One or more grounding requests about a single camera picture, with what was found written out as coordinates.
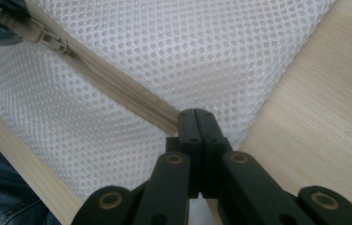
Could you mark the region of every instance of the white mesh fabric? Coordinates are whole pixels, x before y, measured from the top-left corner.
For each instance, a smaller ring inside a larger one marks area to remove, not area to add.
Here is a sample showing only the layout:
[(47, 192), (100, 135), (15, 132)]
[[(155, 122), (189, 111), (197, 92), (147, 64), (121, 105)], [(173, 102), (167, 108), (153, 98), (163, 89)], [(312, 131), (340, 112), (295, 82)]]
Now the white mesh fabric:
[(236, 149), (334, 0), (33, 0), (179, 110), (216, 114)]
[[(179, 110), (216, 114), (235, 149), (328, 1), (36, 3), (73, 37)], [(165, 135), (45, 46), (0, 47), (0, 113), (85, 200), (134, 188)]]
[(0, 113), (83, 200), (108, 185), (135, 188), (165, 134), (78, 74), (42, 44), (0, 47)]

